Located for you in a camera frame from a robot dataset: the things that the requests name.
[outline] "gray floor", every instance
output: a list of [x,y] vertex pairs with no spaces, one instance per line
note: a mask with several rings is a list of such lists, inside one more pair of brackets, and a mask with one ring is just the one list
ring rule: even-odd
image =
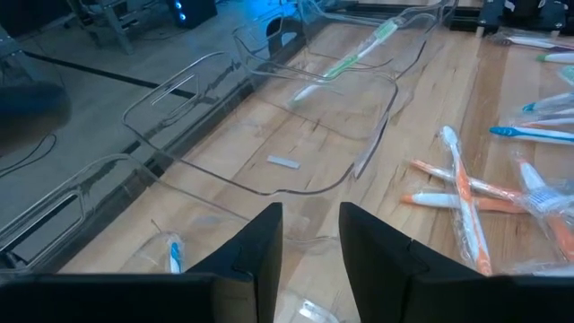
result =
[[[43,56],[162,83],[205,54],[235,51],[232,30],[273,7],[269,0],[229,1],[218,6],[217,17],[184,33],[164,20],[163,24],[132,39],[135,53],[131,56],[124,54],[113,39],[102,48],[96,48],[78,27],[55,27],[25,40],[22,47]],[[46,157],[0,178],[0,228],[90,162],[119,153],[132,143],[135,136],[121,125],[120,117],[149,91],[59,65],[37,60],[33,63],[51,82],[65,87],[72,101],[72,118],[54,132],[57,143]],[[35,146],[36,143],[30,144],[0,158],[0,169],[20,160]],[[46,141],[34,156],[49,146]],[[144,158],[150,152],[138,153]],[[61,230],[61,225],[52,225],[42,233],[38,240],[41,242],[34,241],[32,245],[45,243],[47,237]]]

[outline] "clear plastic tray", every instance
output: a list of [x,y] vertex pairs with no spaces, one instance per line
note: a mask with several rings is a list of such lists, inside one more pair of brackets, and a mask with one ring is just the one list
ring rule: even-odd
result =
[[[320,100],[320,94],[307,87],[300,88],[300,83],[279,80],[306,80],[323,84],[324,89],[329,88],[326,85],[329,82],[341,84],[345,93],[353,95],[348,96],[348,100],[341,100],[340,105],[345,106],[346,113],[351,110],[357,113],[355,104],[347,102],[364,100],[365,93],[377,92],[380,85],[371,79],[382,75],[397,86],[393,106],[389,109],[392,117],[410,103],[421,72],[445,44],[457,1],[442,0],[433,5],[411,7],[387,19],[378,18],[376,13],[369,14],[372,17],[360,17],[326,12],[328,8],[344,7],[343,4],[337,0],[301,0],[297,5],[285,4],[238,27],[233,38],[239,59],[252,78],[271,76],[277,83],[275,87],[299,87],[284,95],[257,92],[257,96],[303,118],[354,136],[356,131],[349,130],[346,122],[332,122],[333,118],[348,120],[346,116],[341,116],[336,109],[321,108],[327,105],[314,105],[316,101],[309,96]],[[389,23],[393,23],[396,30],[383,42],[376,43],[374,32]],[[357,127],[367,132],[375,121],[375,118],[370,123],[358,120],[357,124],[362,124]]]
[[[178,169],[178,162],[171,166]],[[254,208],[250,216],[262,210]],[[167,241],[174,235],[183,241],[183,269],[188,269],[250,220],[174,188],[118,154],[87,166],[1,230],[3,259],[18,258],[30,231],[41,230],[37,223],[69,214],[74,220],[58,239],[33,258],[0,268],[0,282],[28,273],[166,273]],[[284,215],[285,237],[306,230],[286,220]],[[276,322],[358,321],[337,238],[284,239],[275,317]]]
[[[355,71],[325,83],[245,78],[241,67],[227,53],[203,57],[130,107],[123,122],[141,141],[175,159],[164,134],[184,131],[193,120],[228,113],[181,161],[214,178],[206,180],[220,182],[214,186],[235,187],[227,189],[229,195],[241,196],[235,193],[239,190],[257,196],[321,195],[363,173],[396,97],[393,81]],[[313,91],[296,107],[288,105],[309,87]],[[177,92],[196,96],[173,95]],[[275,157],[292,165],[269,161]],[[184,189],[214,201],[215,196],[204,195],[204,188],[192,186]]]
[[[233,37],[241,61],[256,74],[291,76],[305,74],[316,80],[332,80],[338,73],[330,68],[368,42],[375,30],[386,22],[396,30],[379,45],[364,52],[355,64],[345,70],[385,73],[399,78],[413,66],[425,65],[429,56],[424,52],[434,47],[432,34],[448,24],[457,6],[456,0],[441,0],[436,4],[405,9],[389,19],[351,16],[326,12],[332,7],[344,7],[344,1],[299,0],[266,13],[251,23],[237,28]],[[291,39],[306,44],[298,60],[277,62],[277,50]],[[330,58],[330,64],[313,63]]]

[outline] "white toothbrush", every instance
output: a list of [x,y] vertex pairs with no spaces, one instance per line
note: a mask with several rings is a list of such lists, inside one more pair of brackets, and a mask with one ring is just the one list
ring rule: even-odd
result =
[[529,121],[522,124],[525,127],[539,126],[561,126],[574,124],[574,114],[557,112],[551,115],[544,115],[536,121]]
[[455,182],[460,204],[460,217],[463,225],[463,242],[474,262],[478,272],[483,275],[491,275],[491,257],[486,246],[483,227],[481,226],[478,212],[473,203],[470,191],[470,179],[466,175],[461,153],[458,150],[458,137],[451,127],[443,127],[440,131],[443,142],[452,152],[455,165]]
[[539,62],[573,64],[574,63],[574,52],[552,53],[552,54],[539,55],[536,58],[536,60]]
[[[401,202],[430,207],[460,208],[456,194],[417,193],[401,196]],[[488,197],[474,197],[473,202],[479,210],[504,212],[508,214],[523,214],[526,211],[509,201]]]
[[524,107],[522,107],[522,110],[525,112],[538,111],[541,109],[556,107],[558,105],[565,103],[574,103],[574,93],[572,92],[562,93],[554,95],[550,98],[545,98],[542,100],[538,100],[536,102],[528,103]]

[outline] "cable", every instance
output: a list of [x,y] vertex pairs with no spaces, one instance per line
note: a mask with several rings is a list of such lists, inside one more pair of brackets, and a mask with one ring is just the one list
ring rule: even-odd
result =
[[[53,137],[54,141],[52,142],[52,145],[50,145],[50,147],[48,148],[48,150],[41,154],[38,158],[33,159],[31,161],[26,162],[26,160],[28,160],[41,146],[42,144],[44,144],[44,142],[46,141],[46,139],[48,139],[48,137]],[[3,172],[2,174],[0,174],[0,179],[8,174],[11,174],[23,167],[26,167],[34,162],[37,162],[39,160],[41,160],[42,158],[46,157],[46,155],[48,155],[50,152],[52,152],[52,150],[54,149],[54,146],[56,146],[56,142],[57,142],[57,136],[54,134],[48,134],[45,135],[42,140],[39,141],[39,143],[36,145],[36,147],[34,149],[32,149],[32,151],[30,153],[28,153],[24,158],[20,159],[19,161],[15,162],[14,164],[8,166],[8,167],[4,167],[0,170],[0,172]]]

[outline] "toothbrush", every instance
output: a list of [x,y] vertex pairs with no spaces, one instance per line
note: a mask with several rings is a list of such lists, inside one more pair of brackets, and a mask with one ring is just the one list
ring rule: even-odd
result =
[[536,57],[539,62],[553,62],[562,64],[572,64],[574,63],[574,52],[564,52],[564,53],[552,53],[539,55]]
[[170,242],[170,272],[172,274],[181,274],[181,252],[179,245],[175,241]]
[[540,120],[523,123],[523,127],[545,127],[574,124],[574,114],[558,112],[556,114],[543,116]]
[[[378,45],[385,42],[385,40],[387,40],[393,33],[395,33],[397,29],[398,25],[392,20],[382,23],[380,26],[378,26],[378,28],[375,31],[373,31],[371,35],[372,37],[375,38],[375,41],[371,42],[371,44],[368,45],[366,48],[364,48],[365,43],[360,44],[359,47],[357,48],[357,50],[359,50],[359,53],[357,54],[351,53],[350,55],[347,55],[345,58],[340,60],[333,68],[327,71],[327,73],[324,74],[323,77],[334,77],[339,75],[342,71],[354,65],[355,63],[359,62],[363,57],[367,56]],[[299,94],[295,96],[293,101],[305,99],[305,97],[311,94],[317,87],[319,87],[319,85],[310,85],[306,87],[301,92],[299,92]]]
[[491,133],[548,144],[574,144],[574,134],[529,127],[492,127]]
[[461,153],[458,151],[457,134],[451,127],[443,127],[440,131],[443,142],[452,152],[455,164],[456,187],[459,196],[460,216],[463,225],[463,238],[468,252],[474,261],[477,271],[483,275],[491,275],[491,257],[486,246],[483,228],[474,207],[473,197],[470,193],[470,180],[462,162]]
[[574,86],[574,66],[564,66],[558,72],[558,76],[570,86]]
[[547,109],[555,107],[556,105],[564,104],[566,102],[574,101],[574,92],[554,95],[550,98],[542,99],[536,102],[528,103],[522,110],[525,112],[538,111],[540,109]]
[[532,275],[546,277],[572,277],[574,276],[574,265],[566,264],[535,270],[532,272]]
[[[419,160],[412,160],[411,165],[439,179],[443,179],[450,183],[455,182],[454,176],[448,170],[434,167],[424,161]],[[514,189],[496,187],[479,179],[470,178],[470,186],[478,192],[507,200],[512,200],[516,196],[520,195],[520,192]]]
[[[479,210],[497,211],[508,214],[526,213],[522,207],[516,206],[509,201],[488,197],[473,197],[473,201]],[[460,208],[458,196],[455,194],[417,193],[401,196],[401,202],[431,207]]]
[[565,114],[574,114],[574,108],[558,110],[555,112],[556,114],[565,115]]
[[525,36],[504,36],[504,35],[494,35],[490,37],[490,40],[494,41],[500,45],[522,45],[522,46],[529,46],[532,48],[540,48],[540,49],[548,49],[548,50],[574,50],[574,47],[570,47],[568,45],[557,45],[552,44],[550,41],[546,39],[536,39],[532,37],[525,37]]
[[[538,174],[530,163],[523,159],[518,159],[517,161],[520,168],[520,176],[529,191],[546,187],[546,183],[544,183],[540,174]],[[544,202],[543,200],[535,198],[532,198],[531,202],[533,202],[533,204],[541,204]],[[545,217],[545,220],[550,226],[562,254],[564,254],[568,261],[574,261],[574,236],[570,232],[568,225],[559,214],[550,214]]]

